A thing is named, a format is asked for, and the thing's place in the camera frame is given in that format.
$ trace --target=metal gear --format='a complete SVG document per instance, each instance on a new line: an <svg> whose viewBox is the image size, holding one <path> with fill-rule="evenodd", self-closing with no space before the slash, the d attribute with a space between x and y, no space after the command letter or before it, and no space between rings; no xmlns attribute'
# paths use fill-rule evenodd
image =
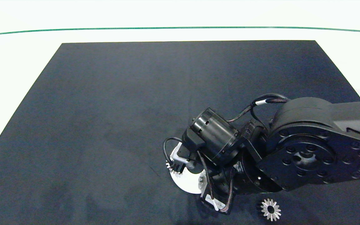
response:
<svg viewBox="0 0 360 225"><path fill-rule="evenodd" d="M281 213L279 209L279 205L277 205L277 202L273 201L273 199L265 199L263 202L261 202L262 205L260 206L262 208L261 212L263 212L263 216L266 217L266 219L270 219L270 221L273 222L277 219L280 219Z"/></svg>

